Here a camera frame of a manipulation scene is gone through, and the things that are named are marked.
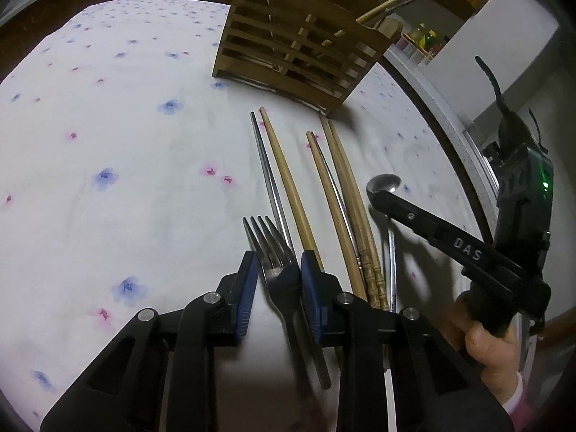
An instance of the fork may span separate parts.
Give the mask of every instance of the fork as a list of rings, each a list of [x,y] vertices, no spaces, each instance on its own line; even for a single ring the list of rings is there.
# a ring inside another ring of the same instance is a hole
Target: fork
[[[301,400],[301,414],[305,430],[310,432],[326,431],[326,421],[322,410],[310,385],[306,371],[306,362],[296,334],[296,315],[302,310],[302,275],[296,256],[289,248],[283,236],[268,216],[266,223],[258,216],[258,223],[250,217],[252,231],[248,220],[244,217],[243,223],[248,238],[260,260],[264,282],[270,302],[278,312],[290,349],[298,398]]]

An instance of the human hand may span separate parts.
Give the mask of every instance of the human hand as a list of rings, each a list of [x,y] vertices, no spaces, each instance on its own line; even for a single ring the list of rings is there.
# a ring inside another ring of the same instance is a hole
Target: human hand
[[[518,385],[516,332],[510,325],[503,338],[492,336],[482,323],[470,316],[468,297],[468,291],[460,294],[438,328],[455,350],[460,351],[466,346],[470,356],[486,366],[482,371],[482,381],[500,404],[504,404]]]

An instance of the spoon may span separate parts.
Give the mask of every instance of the spoon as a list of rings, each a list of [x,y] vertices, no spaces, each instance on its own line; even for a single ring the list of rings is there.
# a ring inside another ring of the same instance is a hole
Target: spoon
[[[374,196],[376,193],[386,191],[394,193],[400,186],[402,180],[394,174],[380,174],[379,176],[372,177],[366,185],[366,193],[368,197]],[[396,243],[394,239],[394,230],[392,229],[392,222],[388,219],[388,248],[390,250],[390,311],[396,311]]]

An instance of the metal bolt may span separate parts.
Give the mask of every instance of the metal bolt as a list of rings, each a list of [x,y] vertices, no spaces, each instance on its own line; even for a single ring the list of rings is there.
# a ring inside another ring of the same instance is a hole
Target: metal bolt
[[[206,303],[217,303],[220,301],[222,296],[218,293],[206,293],[204,294],[204,302]]]
[[[142,309],[138,312],[138,320],[140,321],[150,321],[154,318],[154,310],[152,309]]]
[[[416,320],[420,316],[420,312],[414,307],[408,307],[402,310],[402,315],[404,315],[408,320]]]
[[[336,296],[336,300],[340,303],[349,304],[354,301],[354,296],[350,293],[340,293]]]

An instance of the white floral tablecloth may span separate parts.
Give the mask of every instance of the white floral tablecloth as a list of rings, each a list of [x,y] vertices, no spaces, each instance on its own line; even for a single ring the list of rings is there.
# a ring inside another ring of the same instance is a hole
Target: white floral tablecloth
[[[227,11],[189,0],[91,6],[0,85],[0,390],[34,430],[139,309],[177,310],[237,270],[241,218],[271,213],[249,117],[261,105],[325,268],[350,288],[306,143],[312,129],[329,156],[316,112],[211,77]],[[380,66],[335,119],[361,187],[397,173],[402,197],[479,235],[438,141]],[[400,301],[433,316],[462,290],[460,268],[406,229],[398,246]],[[319,396],[334,424],[338,369],[325,353],[333,387]],[[294,429],[289,353],[261,287],[244,344],[217,354],[222,431]]]

